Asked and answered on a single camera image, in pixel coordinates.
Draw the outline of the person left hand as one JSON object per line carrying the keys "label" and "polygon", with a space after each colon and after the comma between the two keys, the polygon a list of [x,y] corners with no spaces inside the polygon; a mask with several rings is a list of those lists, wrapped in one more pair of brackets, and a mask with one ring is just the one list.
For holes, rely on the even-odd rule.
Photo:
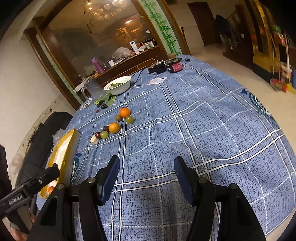
{"label": "person left hand", "polygon": [[14,240],[27,240],[35,220],[36,216],[34,214],[18,211],[1,219],[4,227]]}

